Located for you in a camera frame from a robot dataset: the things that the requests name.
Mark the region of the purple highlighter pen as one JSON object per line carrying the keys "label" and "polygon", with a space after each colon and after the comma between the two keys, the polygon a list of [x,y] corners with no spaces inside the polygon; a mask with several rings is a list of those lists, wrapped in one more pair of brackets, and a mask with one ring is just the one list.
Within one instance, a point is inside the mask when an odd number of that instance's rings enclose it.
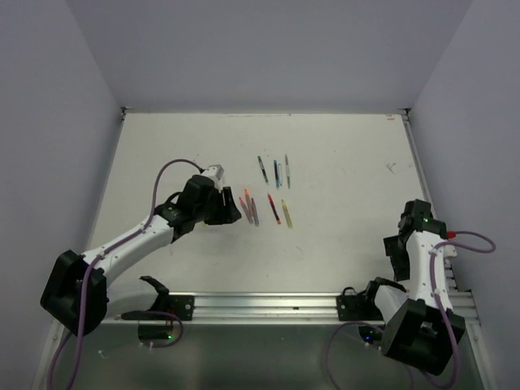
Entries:
{"label": "purple highlighter pen", "polygon": [[259,223],[259,217],[258,217],[258,210],[257,210],[257,206],[256,206],[256,202],[255,202],[254,198],[251,198],[251,205],[252,205],[252,212],[253,212],[253,223],[254,223],[255,227],[259,227],[260,223]]}

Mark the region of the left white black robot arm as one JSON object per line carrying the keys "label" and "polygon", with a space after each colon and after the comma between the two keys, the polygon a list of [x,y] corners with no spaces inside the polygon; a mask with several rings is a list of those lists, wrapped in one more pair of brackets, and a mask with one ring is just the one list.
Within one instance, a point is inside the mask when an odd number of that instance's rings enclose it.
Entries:
{"label": "left white black robot arm", "polygon": [[232,190],[222,185],[220,165],[193,175],[178,197],[155,206],[152,215],[113,241],[82,254],[60,254],[41,296],[41,307],[76,334],[92,332],[105,318],[144,312],[160,319],[172,308],[168,289],[151,276],[135,295],[111,293],[109,287],[154,251],[190,233],[197,223],[224,225],[241,218]]}

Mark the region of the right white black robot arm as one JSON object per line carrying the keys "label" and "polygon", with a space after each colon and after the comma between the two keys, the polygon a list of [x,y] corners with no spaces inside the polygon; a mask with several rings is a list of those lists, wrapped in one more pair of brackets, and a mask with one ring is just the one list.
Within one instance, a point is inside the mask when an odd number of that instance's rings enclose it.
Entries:
{"label": "right white black robot arm", "polygon": [[466,329],[446,285],[440,245],[447,239],[430,203],[406,202],[398,233],[383,240],[394,279],[372,280],[362,298],[366,316],[383,317],[382,354],[430,375],[444,371]]}

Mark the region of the yellow highlighter pen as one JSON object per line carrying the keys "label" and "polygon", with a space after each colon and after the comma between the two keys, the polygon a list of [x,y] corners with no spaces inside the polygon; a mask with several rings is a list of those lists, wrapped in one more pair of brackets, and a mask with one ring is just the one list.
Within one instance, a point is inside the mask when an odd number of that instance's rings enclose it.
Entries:
{"label": "yellow highlighter pen", "polygon": [[282,206],[282,210],[284,212],[284,217],[285,217],[288,228],[293,228],[293,222],[291,220],[291,217],[290,217],[290,214],[288,211],[288,205],[284,199],[281,199],[281,206]]}

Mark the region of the red capped pen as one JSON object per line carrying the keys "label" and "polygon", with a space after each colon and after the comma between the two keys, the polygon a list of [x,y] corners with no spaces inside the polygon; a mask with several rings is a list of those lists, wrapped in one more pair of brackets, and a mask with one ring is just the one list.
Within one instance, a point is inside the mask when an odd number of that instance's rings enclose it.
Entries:
{"label": "red capped pen", "polygon": [[281,224],[281,220],[280,220],[280,216],[279,216],[279,213],[277,212],[276,208],[275,208],[275,203],[274,203],[274,200],[273,200],[273,197],[268,193],[267,194],[267,199],[269,201],[269,204],[270,204],[270,207],[271,207],[271,210],[273,212],[273,215],[275,217],[275,221],[278,225]]}

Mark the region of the thin green fineliner pen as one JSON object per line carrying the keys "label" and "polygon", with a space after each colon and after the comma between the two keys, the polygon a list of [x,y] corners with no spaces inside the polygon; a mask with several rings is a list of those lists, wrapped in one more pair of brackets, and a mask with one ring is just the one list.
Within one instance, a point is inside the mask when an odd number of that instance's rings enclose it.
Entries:
{"label": "thin green fineliner pen", "polygon": [[290,164],[289,164],[289,159],[288,159],[287,154],[284,155],[284,161],[285,161],[285,173],[286,173],[287,187],[288,187],[288,189],[290,189],[291,188],[291,172],[290,172]]}

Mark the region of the orange highlighter pen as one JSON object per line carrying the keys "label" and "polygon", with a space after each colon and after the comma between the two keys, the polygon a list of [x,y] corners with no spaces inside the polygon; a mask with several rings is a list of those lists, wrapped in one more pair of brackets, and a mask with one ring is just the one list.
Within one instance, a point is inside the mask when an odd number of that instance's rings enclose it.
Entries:
{"label": "orange highlighter pen", "polygon": [[249,195],[249,190],[247,188],[245,188],[244,193],[245,193],[245,202],[246,202],[246,206],[247,206],[247,211],[248,211],[248,215],[249,215],[248,220],[249,220],[249,223],[254,223],[254,212],[253,212],[251,197]]}

